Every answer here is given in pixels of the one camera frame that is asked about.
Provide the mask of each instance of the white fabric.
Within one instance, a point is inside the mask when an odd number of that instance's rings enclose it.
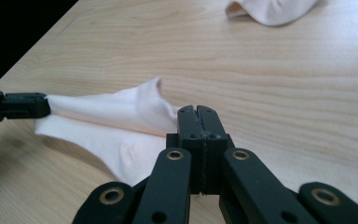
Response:
[[[238,0],[226,7],[226,15],[234,18],[250,15],[267,26],[284,25],[307,13],[318,0]]]
[[[159,78],[114,94],[49,95],[51,115],[35,132],[85,148],[131,186],[151,174],[166,133],[176,133],[176,110],[159,94]]]

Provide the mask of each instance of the white cloth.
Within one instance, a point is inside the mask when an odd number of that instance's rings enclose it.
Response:
[[[250,15],[267,26],[284,25],[306,14],[318,0],[238,0],[226,7],[229,18]]]
[[[159,94],[159,78],[114,94],[49,95],[51,114],[35,132],[85,148],[131,186],[151,174],[166,133],[176,133],[176,110]]]

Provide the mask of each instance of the wooden table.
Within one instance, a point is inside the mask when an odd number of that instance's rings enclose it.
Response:
[[[289,189],[320,181],[358,202],[358,1],[321,0],[281,27],[229,21],[226,1],[80,0],[0,80],[0,91],[88,95],[153,77],[173,105],[207,105],[237,147]],[[115,180],[86,150],[0,123],[0,223],[70,223]],[[190,223],[224,223],[192,197]]]

